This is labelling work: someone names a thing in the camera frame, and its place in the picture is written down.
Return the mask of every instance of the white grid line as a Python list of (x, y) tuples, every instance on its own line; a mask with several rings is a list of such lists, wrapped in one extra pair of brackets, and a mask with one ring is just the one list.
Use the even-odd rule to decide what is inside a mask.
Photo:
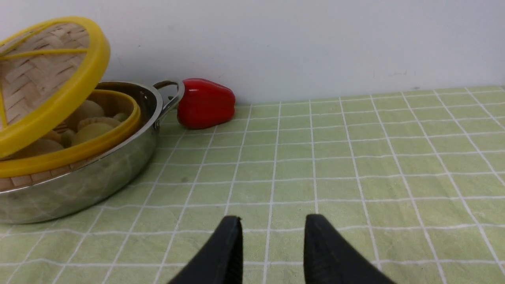
[(315, 153), (315, 145), (314, 145), (314, 128), (312, 124), (312, 102), (309, 100), (309, 115), (310, 115), (310, 123), (311, 123), (311, 152), (312, 152), (312, 179), (313, 187), (314, 187), (314, 206), (316, 214), (319, 214), (319, 204), (318, 204), (318, 194), (317, 194), (317, 182), (316, 182), (316, 153)]
[[(505, 224), (483, 224), (481, 223), (481, 226), (483, 227), (495, 227), (495, 228), (505, 228)], [(368, 225), (352, 225), (352, 226), (346, 226), (346, 227), (338, 227), (335, 228), (337, 231), (346, 231), (346, 230), (352, 230), (352, 229), (367, 229), (367, 228), (372, 228), (374, 230), (391, 230), (391, 231), (406, 231), (406, 230), (422, 230), (423, 227), (420, 226), (410, 226), (410, 227), (381, 227), (381, 226), (368, 226)], [(459, 225), (451, 225), (451, 226), (425, 226), (424, 228), (428, 230), (455, 230), (455, 229), (462, 229), (462, 228), (475, 228), (477, 224), (459, 224)], [(242, 231), (244, 233), (250, 233), (250, 232), (267, 232), (268, 229), (243, 229)], [(304, 227), (298, 227), (298, 228), (289, 228), (289, 229), (270, 229), (270, 232), (292, 232), (292, 231), (303, 231), (305, 230)], [(72, 234), (76, 235), (81, 235), (81, 236), (97, 236), (97, 235), (111, 235), (111, 234), (128, 234), (128, 232), (125, 231), (103, 231), (103, 232), (92, 232), (92, 233), (83, 233), (79, 231), (75, 231), (72, 229), (56, 229), (56, 230), (48, 230), (46, 233), (55, 233), (55, 232), (69, 232)], [(186, 233), (207, 233), (211, 235), (214, 231), (213, 230), (177, 230), (177, 231), (156, 231), (156, 232), (132, 232), (130, 235), (138, 235), (138, 236), (143, 236), (143, 235), (162, 235), (162, 234), (186, 234)], [(18, 235), (38, 235), (38, 234), (43, 234), (44, 231), (36, 231), (36, 232), (25, 232), (25, 233), (19, 233), (19, 234), (13, 234), (10, 236), (18, 236)]]
[[(370, 96), (370, 99), (372, 101), (372, 106), (377, 111), (377, 108), (375, 107), (374, 99), (372, 98), (372, 96)], [(379, 118), (379, 122), (382, 122), (381, 118), (379, 117), (378, 112), (377, 112), (377, 117)], [(407, 178), (403, 175), (403, 170), (400, 166), (400, 162), (398, 160), (398, 157), (396, 156), (396, 154), (394, 152), (393, 145), (391, 144), (391, 140), (387, 136), (386, 128), (384, 127), (384, 124), (381, 124), (381, 127), (382, 127), (382, 131), (384, 131), (384, 133), (386, 135), (386, 140), (389, 145), (389, 149), (391, 150), (391, 153), (393, 154), (394, 162), (396, 163), (396, 166), (398, 167), (398, 171), (400, 172), (403, 183), (407, 189), (407, 193), (409, 194), (409, 197), (411, 198), (411, 202), (412, 202), (414, 211), (416, 212), (417, 220), (419, 221), (419, 224), (421, 225), (421, 227), (423, 229), (424, 237), (426, 238), (426, 241), (428, 242), (428, 246), (430, 247), (431, 253), (433, 254), (433, 258), (435, 259), (435, 263), (437, 265), (438, 273), (440, 274), (440, 278), (442, 279), (442, 282), (444, 284), (447, 284), (447, 279), (445, 278), (445, 273), (443, 272), (442, 265), (440, 264), (440, 262), (438, 262), (438, 255), (437, 255), (437, 252), (435, 251), (435, 246), (431, 242), (430, 234), (428, 233), (428, 230), (426, 229), (426, 227), (424, 225), (423, 218), (421, 218), (421, 213), (419, 212), (419, 209), (417, 208), (417, 204), (414, 201), (414, 195), (412, 194), (412, 191), (410, 189), (410, 185), (407, 182)]]
[[(440, 155), (471, 155), (471, 154), (480, 154), (480, 153), (505, 153), (504, 150), (488, 150), (488, 151), (469, 151), (469, 152), (438, 152)], [(431, 153), (423, 153), (423, 154), (396, 154), (397, 157), (418, 157), (418, 156), (436, 156), (435, 152)], [(359, 158), (386, 158), (386, 157), (393, 157), (393, 154), (391, 155), (360, 155), (360, 156), (355, 156), (356, 159)], [(350, 157), (347, 156), (339, 156), (339, 157), (324, 157), (324, 158), (293, 158), (293, 159), (280, 159), (277, 160), (277, 162), (287, 162), (287, 161), (320, 161), (320, 160), (335, 160), (335, 159), (350, 159)], [(264, 160), (264, 161), (241, 161), (238, 162), (238, 164), (262, 164), (262, 163), (272, 163), (274, 160)], [(217, 163), (204, 163), (204, 165), (235, 165), (237, 164), (236, 162), (217, 162)], [(152, 163), (154, 165), (163, 165), (163, 163)], [(169, 166), (199, 166), (199, 164), (171, 164), (168, 163), (167, 165)]]
[(268, 265), (266, 263), (268, 261), (268, 253), (270, 249), (270, 231), (272, 227), (272, 211), (274, 206), (274, 188), (275, 188), (275, 174), (277, 170), (277, 148), (279, 145), (279, 128), (281, 125), (281, 108), (282, 103), (279, 103), (279, 116), (277, 118), (277, 136), (275, 138), (275, 149), (274, 149), (274, 168), (272, 173), (272, 188), (270, 189), (270, 207), (268, 211), (267, 238), (265, 244), (265, 265), (263, 266), (263, 280), (262, 280), (263, 284), (267, 283)]
[[(452, 175), (493, 175), (493, 172), (449, 172)], [(424, 174), (404, 174), (404, 176), (408, 177), (419, 177), (419, 176), (446, 176), (448, 175), (447, 173), (424, 173)], [(401, 177), (399, 174), (392, 174), (392, 175), (363, 175), (360, 176), (360, 178), (387, 178), (387, 177)], [(355, 179), (356, 177), (354, 176), (349, 176), (349, 177), (318, 177), (316, 179), (326, 179), (326, 180), (341, 180), (341, 179)], [(276, 179), (275, 181), (296, 181), (296, 180), (312, 180), (311, 177), (298, 177), (298, 178), (286, 178), (286, 179)], [(269, 179), (265, 180), (237, 180), (235, 183), (256, 183), (256, 182), (272, 182)], [(142, 183), (138, 183), (136, 185), (140, 184), (151, 184), (153, 183), (152, 181), (146, 181)], [(226, 184), (230, 183), (230, 181), (208, 181), (208, 182), (197, 182), (196, 184)], [(157, 184), (160, 185), (188, 185), (192, 184), (190, 182), (159, 182)]]
[[(477, 147), (477, 145), (474, 143), (474, 141), (470, 138), (470, 136), (468, 135), (468, 133), (465, 131), (465, 129), (460, 125), (460, 123), (456, 120), (456, 117), (454, 117), (454, 115), (452, 114), (452, 112), (450, 112), (450, 110), (447, 108), (447, 106), (444, 104), (444, 102), (440, 99), (440, 96), (435, 92), (435, 94), (437, 95), (437, 98), (438, 100), (442, 103), (442, 105), (445, 107), (445, 110), (450, 114), (450, 116), (454, 119), (455, 123), (461, 128), (461, 130), (463, 131), (463, 133), (465, 133), (467, 135), (467, 139), (470, 141), (470, 143), (472, 144), (472, 146), (478, 151), (480, 152), (480, 149)], [(484, 156), (483, 153), (479, 153), (481, 158), (486, 162), (487, 166), (491, 169), (491, 171), (494, 173), (494, 175), (496, 176), (496, 178), (498, 178), (499, 181), (501, 181), (501, 183), (503, 185), (505, 185), (505, 182), (503, 181), (503, 179), (500, 177), (500, 175), (498, 175), (496, 173), (496, 171), (494, 170), (493, 166), (491, 165), (491, 163), (486, 159), (486, 157)], [(442, 160), (442, 158), (440, 156), (439, 157), (439, 160), (440, 160), (440, 163), (442, 164), (442, 166), (444, 167), (444, 169), (447, 171), (447, 168)], [(463, 195), (461, 194), (461, 191), (459, 189), (459, 187), (456, 185), (455, 182), (453, 182), (453, 185), (454, 185), (454, 188), (456, 189), (456, 192), (458, 193), (458, 196), (460, 197), (463, 197)], [(475, 218), (472, 210), (470, 209), (470, 207), (468, 206), (466, 200), (464, 200), (463, 198), (461, 199), (461, 201), (463, 202), (463, 206), (465, 207), (465, 209), (467, 210), (467, 212), (470, 214), (470, 217), (472, 218), (472, 220), (477, 224), (477, 226), (479, 227), (479, 231), (482, 235), (482, 237), (484, 238), (484, 241), (486, 242), (486, 245), (487, 247), (489, 248), (490, 252), (491, 252), (491, 255), (493, 256), (493, 258), (495, 259), (496, 263), (499, 263), (499, 258), (498, 256), (496, 255), (496, 252), (494, 251), (494, 248), (493, 246), (491, 245), (491, 242), (489, 241), (489, 238), (487, 237), (487, 234), (486, 232), (484, 231), (484, 229), (482, 228), (482, 226), (480, 225), (479, 223), (479, 220), (477, 220), (477, 218)], [(505, 267), (499, 265), (500, 267), (500, 270), (502, 272), (503, 275), (505, 275)]]
[[(503, 104), (505, 104), (505, 102), (500, 102), (500, 103), (485, 103), (485, 104), (477, 103), (477, 104), (473, 104), (473, 105), (453, 105), (453, 106), (448, 106), (448, 107), (449, 108), (480, 107), (481, 105), (493, 106), (493, 105), (503, 105)], [(412, 109), (413, 110), (425, 110), (425, 109), (443, 109), (443, 108), (444, 108), (443, 106), (431, 106), (431, 107), (417, 107), (417, 108), (412, 108)], [(409, 110), (409, 108), (401, 108), (401, 109), (377, 109), (378, 112), (395, 112), (395, 111), (407, 111), (407, 110)], [(374, 113), (375, 111), (374, 110), (369, 110), (369, 111), (340, 111), (340, 112), (335, 112), (335, 113), (298, 114), (298, 115), (286, 115), (286, 116), (282, 116), (282, 118), (309, 117), (309, 116), (325, 116), (325, 115), (335, 116), (335, 115), (341, 114), (342, 112), (345, 112), (345, 113), (349, 114), (349, 113)], [(271, 116), (271, 117), (251, 117), (252, 120), (274, 119), (274, 118), (276, 118), (276, 117), (275, 116)], [(233, 119), (233, 120), (246, 120), (246, 118), (236, 118), (236, 119)], [(177, 123), (175, 123), (175, 122), (165, 122), (165, 123), (162, 123), (162, 125), (176, 125), (176, 124)]]
[[(402, 122), (392, 122), (394, 124), (401, 124)], [(360, 126), (360, 125), (370, 125), (374, 124), (379, 126), (379, 123), (366, 123), (366, 124), (355, 124), (352, 126)], [(337, 126), (324, 126), (324, 127), (314, 127), (314, 129), (319, 129), (319, 128), (344, 128), (343, 125), (337, 125)], [(281, 129), (280, 131), (291, 131), (291, 130), (310, 130), (310, 128), (292, 128), (292, 129)], [(275, 130), (256, 130), (255, 132), (275, 132)], [(230, 134), (230, 133), (243, 133), (243, 131), (235, 131), (235, 132), (222, 132), (218, 134)], [(468, 135), (488, 135), (488, 134), (497, 134), (497, 133), (502, 133), (502, 131), (492, 131), (492, 132), (474, 132), (474, 133), (468, 133)], [(193, 134), (193, 136), (201, 136), (201, 135), (211, 135), (208, 133), (205, 134)], [(165, 135), (164, 137), (179, 137), (180, 135)], [(453, 137), (453, 136), (466, 136), (464, 133), (454, 133), (454, 134), (441, 134), (441, 135), (429, 135), (428, 137)], [(424, 136), (390, 136), (389, 138), (391, 139), (412, 139), (412, 138), (423, 138)], [(370, 139), (351, 139), (351, 142), (357, 142), (357, 141), (374, 141), (374, 140), (386, 140), (386, 138), (370, 138)], [(314, 142), (315, 144), (319, 143), (333, 143), (333, 142), (347, 142), (347, 140), (331, 140), (331, 141), (316, 141)], [(282, 143), (283, 145), (295, 145), (295, 144), (310, 144), (310, 142), (298, 142), (298, 143)], [(272, 146), (275, 145), (273, 143), (266, 143), (266, 144), (255, 144), (255, 145), (245, 145), (245, 146)], [(240, 146), (213, 146), (211, 149), (219, 149), (219, 148), (238, 148)], [(198, 149), (206, 149), (202, 147), (184, 147), (184, 148), (179, 148), (180, 150), (198, 150)]]
[[(214, 134), (216, 133), (216, 130), (217, 130), (217, 126), (214, 126)], [(210, 148), (210, 145), (213, 140), (214, 140), (214, 135), (212, 135), (211, 139), (209, 140), (209, 145), (208, 145), (207, 149), (205, 150), (203, 160), (205, 160), (205, 158), (207, 157), (207, 153), (209, 152), (209, 148)], [(177, 219), (177, 223), (175, 224), (174, 232), (177, 232), (179, 230), (179, 226), (181, 224), (182, 217), (184, 215), (184, 212), (186, 211), (186, 208), (188, 208), (187, 205), (189, 203), (189, 200), (191, 199), (191, 194), (193, 193), (193, 190), (196, 186), (196, 181), (198, 180), (198, 177), (200, 176), (200, 173), (201, 173), (201, 170), (203, 169), (203, 167), (204, 167), (204, 165), (201, 164), (200, 168), (198, 168), (198, 172), (196, 173), (196, 176), (194, 178), (193, 185), (191, 186), (191, 189), (189, 190), (188, 197), (186, 198), (186, 201), (184, 203), (184, 206), (182, 207), (181, 213), (179, 214), (179, 218)], [(170, 241), (168, 242), (167, 250), (165, 251), (165, 254), (163, 256), (163, 261), (161, 262), (158, 272), (156, 273), (156, 277), (155, 277), (155, 280), (153, 281), (153, 284), (158, 283), (158, 279), (160, 278), (161, 271), (163, 269), (163, 265), (167, 261), (168, 254), (170, 253), (170, 249), (172, 248), (172, 245), (174, 243), (175, 235), (176, 234), (174, 233), (170, 236)]]
[[(89, 229), (88, 231), (86, 231), (86, 233), (81, 233), (82, 234), (82, 238), (79, 240), (79, 243), (77, 244), (77, 246), (75, 247), (75, 250), (74, 252), (72, 252), (72, 254), (70, 255), (70, 258), (67, 260), (67, 262), (65, 263), (65, 265), (62, 266), (62, 268), (60, 269), (60, 271), (58, 272), (58, 274), (56, 275), (56, 278), (53, 280), (53, 284), (55, 284), (56, 282), (58, 282), (58, 279), (60, 278), (60, 276), (62, 275), (63, 273), (63, 270), (65, 270), (65, 267), (68, 266), (68, 264), (70, 263), (70, 261), (72, 261), (72, 259), (74, 258), (74, 256), (77, 254), (77, 252), (79, 251), (79, 249), (81, 248), (81, 245), (82, 243), (84, 242), (84, 240), (86, 239), (87, 236), (91, 235), (91, 230), (93, 229), (93, 227), (96, 225), (96, 223), (98, 222), (98, 220), (100, 219), (100, 216), (102, 215), (103, 211), (105, 209), (105, 206), (102, 206), (100, 208), (100, 211), (98, 212), (98, 214), (96, 215), (93, 223), (91, 223), (91, 225), (89, 226)], [(74, 230), (65, 230), (65, 229), (60, 229), (60, 230), (54, 230), (54, 231), (70, 231), (72, 233), (80, 233), (80, 232), (77, 232), (77, 231), (74, 231)]]
[(230, 208), (230, 201), (231, 201), (231, 195), (233, 194), (233, 187), (235, 186), (235, 180), (237, 179), (237, 172), (238, 172), (238, 166), (240, 165), (240, 158), (242, 157), (242, 149), (244, 147), (245, 143), (245, 135), (247, 134), (247, 127), (249, 126), (249, 121), (251, 118), (251, 112), (253, 111), (253, 107), (249, 107), (249, 115), (248, 115), (248, 120), (245, 124), (245, 131), (244, 135), (242, 136), (242, 144), (240, 145), (240, 148), (238, 149), (238, 157), (237, 157), (237, 162), (235, 165), (235, 171), (233, 172), (233, 178), (231, 179), (231, 184), (230, 184), (230, 192), (228, 193), (228, 199), (226, 200), (226, 208), (224, 209), (224, 215), (228, 214), (228, 209)]
[[(465, 200), (492, 200), (492, 199), (505, 199), (505, 196), (469, 196), (469, 197), (463, 197)], [(399, 199), (370, 199), (370, 200), (365, 200), (367, 203), (385, 203), (385, 202), (404, 202), (404, 201), (410, 201), (411, 198), (399, 198)], [(461, 200), (460, 197), (417, 197), (414, 198), (414, 200)], [(363, 200), (361, 199), (319, 199), (319, 202), (362, 202)], [(273, 205), (289, 205), (289, 204), (311, 204), (313, 201), (289, 201), (289, 202), (273, 202)], [(261, 206), (261, 205), (269, 205), (270, 202), (258, 202), (258, 203), (222, 203), (222, 204), (188, 204), (186, 207), (187, 208), (194, 208), (194, 207), (225, 207), (226, 205), (231, 205), (231, 206), (240, 206), (240, 205), (245, 205), (245, 206)], [(123, 206), (118, 206), (118, 207), (111, 207), (111, 206), (97, 206), (98, 208), (101, 209), (108, 209), (108, 210), (121, 210), (124, 208), (150, 208), (150, 209), (159, 209), (159, 208), (183, 208), (184, 205), (133, 205), (133, 204), (128, 204), (128, 205), (123, 205)], [(483, 226), (505, 226), (505, 224), (482, 224)], [(11, 229), (9, 229), (5, 233), (0, 233), (0, 240), (6, 236), (16, 236), (16, 235), (27, 235), (27, 234), (39, 234), (42, 231), (33, 231), (33, 232), (20, 232), (20, 233), (10, 233)], [(70, 229), (56, 229), (56, 230), (50, 230), (48, 232), (58, 232), (58, 231), (70, 231), (74, 232), (76, 234), (86, 234), (86, 233), (81, 233), (78, 231), (73, 231)], [(99, 234), (107, 234), (107, 232), (93, 232), (93, 233), (88, 233), (87, 235), (99, 235)], [(150, 234), (150, 233), (141, 233), (141, 232), (132, 232), (132, 235), (142, 235), (142, 234)]]
[(12, 232), (12, 229), (14, 229), (14, 227), (16, 227), (16, 225), (12, 225), (9, 229), (7, 229), (7, 231), (5, 233), (1, 233), (0, 234), (0, 241), (7, 237), (7, 236), (10, 236), (11, 235), (11, 232)]
[(485, 107), (484, 104), (480, 103), (480, 101), (472, 94), (472, 92), (470, 92), (468, 90), (468, 88), (465, 88), (468, 92), (468, 94), (470, 94), (470, 96), (479, 104), (479, 106), (482, 108), (482, 110), (484, 110), (487, 115), (489, 115), (489, 117), (494, 120), (501, 128), (503, 128), (503, 130), (505, 130), (505, 126), (503, 126), (503, 124), (500, 123), (499, 120), (496, 119), (496, 117), (494, 117), (488, 110), (487, 108)]
[[(340, 107), (342, 108), (342, 100), (339, 100), (339, 103), (340, 103)], [(350, 141), (349, 130), (347, 129), (347, 124), (346, 124), (346, 121), (345, 121), (345, 115), (344, 115), (344, 113), (342, 113), (342, 120), (343, 120), (344, 125), (345, 125), (345, 133), (347, 135), (347, 141), (348, 141), (348, 144), (349, 144), (350, 156), (352, 158), (352, 165), (354, 167), (354, 173), (355, 173), (355, 176), (356, 176), (356, 181), (358, 183), (358, 189), (360, 191), (361, 204), (363, 206), (363, 211), (365, 213), (365, 217), (366, 217), (366, 220), (367, 220), (368, 232), (369, 232), (370, 238), (372, 240), (372, 247), (373, 247), (373, 250), (374, 250), (375, 260), (379, 261), (379, 250), (377, 249), (377, 241), (375, 240), (374, 231), (372, 229), (372, 222), (370, 221), (370, 216), (368, 214), (367, 204), (365, 202), (365, 195), (363, 194), (363, 188), (361, 187), (360, 174), (358, 172), (358, 166), (356, 164), (356, 159), (355, 159), (355, 156), (354, 156), (354, 151), (352, 150), (352, 143)], [(378, 264), (377, 269), (382, 270), (382, 267), (381, 267), (380, 263)]]
[[(38, 258), (38, 259), (33, 259), (29, 260), (25, 263), (22, 262), (17, 262), (17, 263), (2, 263), (0, 264), (0, 267), (4, 266), (16, 266), (16, 265), (22, 265), (22, 264), (29, 264), (29, 263), (38, 263), (38, 262), (45, 262), (57, 266), (63, 266), (65, 265), (64, 263), (56, 262), (53, 260), (45, 259), (45, 258)], [(392, 260), (392, 259), (381, 259), (380, 261), (370, 261), (372, 264), (377, 265), (377, 263), (395, 263), (395, 264), (400, 264), (400, 265), (412, 265), (412, 264), (428, 264), (428, 263), (436, 263), (435, 260), (433, 259), (423, 259), (423, 260)], [(481, 263), (481, 264), (496, 264), (494, 260), (484, 260), (484, 259), (439, 259), (438, 262), (440, 263), (459, 263), (459, 264), (475, 264), (475, 263)], [(162, 267), (184, 267), (187, 263), (165, 263)], [(261, 262), (261, 261), (244, 261), (244, 269), (248, 269), (247, 266), (263, 266), (263, 265), (293, 265), (293, 266), (302, 266), (303, 262), (299, 261), (269, 261), (269, 262)], [(111, 263), (69, 263), (67, 266), (70, 267), (109, 267), (109, 268), (114, 268), (114, 267), (159, 267), (159, 264), (155, 263), (116, 263), (112, 265)]]
[(40, 241), (44, 238), (44, 236), (48, 233), (49, 229), (51, 227), (53, 227), (54, 225), (56, 225), (56, 223), (58, 223), (59, 220), (56, 220), (53, 224), (51, 224), (51, 226), (47, 227), (43, 232), (42, 234), (40, 234), (40, 237), (38, 238), (38, 240), (35, 242), (35, 244), (32, 246), (32, 248), (28, 251), (28, 253), (26, 254), (25, 258), (23, 259), (23, 261), (21, 262), (21, 264), (19, 264), (18, 267), (16, 267), (16, 269), (14, 269), (14, 271), (12, 272), (11, 276), (9, 277), (9, 279), (7, 279), (7, 283), (6, 284), (9, 284), (11, 281), (12, 281), (12, 278), (14, 277), (14, 275), (16, 275), (16, 272), (18, 272), (19, 268), (21, 268), (21, 266), (25, 263), (27, 263), (28, 261), (28, 258), (30, 257), (30, 255), (32, 254), (32, 252), (35, 250), (35, 248), (38, 246), (38, 244), (40, 243)]
[[(477, 93), (487, 93), (487, 92), (500, 92), (501, 90), (490, 90), (490, 91), (479, 91)], [(450, 94), (460, 94), (460, 95), (465, 95), (465, 94), (468, 94), (466, 92), (444, 92), (442, 93), (442, 95), (450, 95)], [(381, 100), (381, 99), (394, 99), (394, 98), (401, 98), (401, 96), (378, 96), (378, 95), (382, 95), (380, 93), (376, 93), (376, 94), (373, 94), (372, 96), (375, 96), (373, 97), (374, 99), (378, 99), (378, 100)], [(409, 94), (407, 95), (408, 98), (415, 98), (415, 97), (426, 97), (426, 96), (433, 96), (435, 95), (435, 93), (424, 93), (424, 94)], [(363, 97), (363, 95), (358, 95), (358, 96), (344, 96), (345, 98), (352, 98), (352, 97)], [(342, 100), (343, 102), (351, 102), (351, 101), (366, 101), (368, 100), (368, 97), (366, 98), (356, 98), (356, 99), (346, 99), (346, 100)], [(316, 102), (314, 102), (314, 104), (323, 104), (323, 103), (336, 103), (338, 102), (337, 99), (333, 99), (333, 98), (327, 98), (327, 99), (318, 99)], [(306, 102), (287, 102), (287, 103), (284, 103), (286, 105), (302, 105), (302, 104), (306, 104)], [(278, 104), (259, 104), (259, 105), (255, 105), (257, 107), (274, 107), (274, 106), (277, 106)], [(238, 108), (243, 108), (243, 107), (248, 107), (248, 105), (239, 105), (239, 106), (236, 106)]]
[[(167, 162), (168, 160), (172, 157), (172, 155), (174, 154), (175, 150), (177, 149), (177, 146), (179, 145), (179, 143), (181, 142), (182, 138), (184, 137), (184, 133), (179, 137), (179, 139), (177, 140), (177, 142), (175, 143), (175, 147), (174, 147), (174, 150), (170, 153), (170, 155), (167, 157)], [(126, 245), (126, 242), (128, 241), (130, 235), (132, 234), (133, 232), (133, 229), (135, 228), (135, 225), (137, 224), (137, 221), (140, 219), (140, 216), (142, 215), (142, 212), (143, 212), (143, 209), (145, 208), (145, 206), (147, 205), (149, 199), (151, 198), (151, 195), (153, 195), (153, 192), (156, 188), (156, 185), (158, 183), (158, 181), (160, 180), (161, 176), (163, 175), (163, 172), (165, 171), (165, 168), (166, 166), (163, 166), (160, 170), (160, 173), (158, 174), (158, 176), (156, 177), (156, 180), (154, 181), (153, 185), (151, 186), (151, 189), (149, 191), (149, 194), (147, 194), (147, 197), (145, 198), (144, 200), (144, 203), (142, 204), (142, 207), (140, 208), (140, 210), (138, 211), (137, 213), (137, 216), (135, 217), (135, 220), (133, 221), (133, 223), (131, 224), (131, 227), (128, 231), (128, 233), (126, 234), (126, 237), (125, 239), (123, 240), (121, 246), (119, 247), (119, 250), (118, 250), (118, 253), (116, 254), (116, 256), (114, 257), (114, 261), (113, 261), (113, 265), (114, 264), (117, 264), (118, 262), (118, 259), (119, 259), (119, 256), (121, 255), (121, 253), (123, 252), (123, 249)], [(105, 284), (105, 282), (107, 281), (107, 279), (109, 279), (109, 277), (111, 276), (111, 272), (112, 272), (112, 266), (111, 268), (107, 271), (107, 274), (105, 275), (105, 278), (104, 280), (102, 281), (102, 284)]]

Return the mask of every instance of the yellow rim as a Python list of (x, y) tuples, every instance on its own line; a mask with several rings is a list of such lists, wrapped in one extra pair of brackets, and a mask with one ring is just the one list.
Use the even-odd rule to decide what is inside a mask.
[[(29, 31), (41, 31), (58, 23), (75, 23), (83, 26), (87, 30), (90, 39), (87, 51), (82, 49), (71, 50), (74, 53), (86, 52), (86, 56), (74, 75), (43, 105), (26, 115), (21, 121), (4, 127), (4, 129), (0, 131), (0, 158), (13, 154), (16, 151), (30, 145), (67, 118), (94, 90), (109, 64), (109, 42), (97, 24), (89, 19), (81, 17), (58, 18), (37, 24), (18, 32), (3, 42), (0, 42), (0, 45), (5, 44)], [(67, 52), (70, 51), (56, 50), (51, 53)], [(33, 52), (29, 52), (26, 53), (25, 56), (32, 56), (35, 54), (33, 54)], [(2, 104), (3, 100), (0, 100), (0, 108), (5, 112)], [(0, 114), (0, 120), (3, 125), (7, 124), (5, 114)]]
[(134, 98), (121, 92), (109, 90), (95, 90), (93, 93), (100, 96), (126, 98), (133, 105), (132, 113), (113, 130), (82, 144), (32, 158), (0, 162), (0, 178), (44, 172), (93, 157), (112, 149), (138, 129), (140, 125), (140, 108)]

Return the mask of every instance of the bamboo steamer lid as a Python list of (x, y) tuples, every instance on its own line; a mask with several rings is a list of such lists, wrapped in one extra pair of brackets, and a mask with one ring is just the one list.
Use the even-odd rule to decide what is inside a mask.
[(0, 42), (0, 160), (70, 116), (109, 58), (100, 27), (81, 17), (42, 22)]

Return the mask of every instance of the red bell pepper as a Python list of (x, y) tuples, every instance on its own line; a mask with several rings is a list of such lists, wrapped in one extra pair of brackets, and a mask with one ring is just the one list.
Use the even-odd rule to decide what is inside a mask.
[(225, 123), (235, 114), (232, 90), (200, 78), (183, 80), (184, 96), (177, 107), (177, 120), (188, 129), (204, 129)]

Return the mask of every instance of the bamboo steamer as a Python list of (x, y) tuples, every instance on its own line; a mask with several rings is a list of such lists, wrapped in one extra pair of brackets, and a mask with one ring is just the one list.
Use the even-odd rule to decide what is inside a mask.
[[(94, 90), (109, 57), (110, 46), (100, 28), (81, 17), (39, 23), (0, 43), (0, 191), (67, 173), (139, 128), (140, 110), (132, 97)], [(79, 145), (10, 159), (52, 129), (65, 131), (65, 119), (86, 99), (99, 104), (108, 116), (122, 112), (128, 118)]]

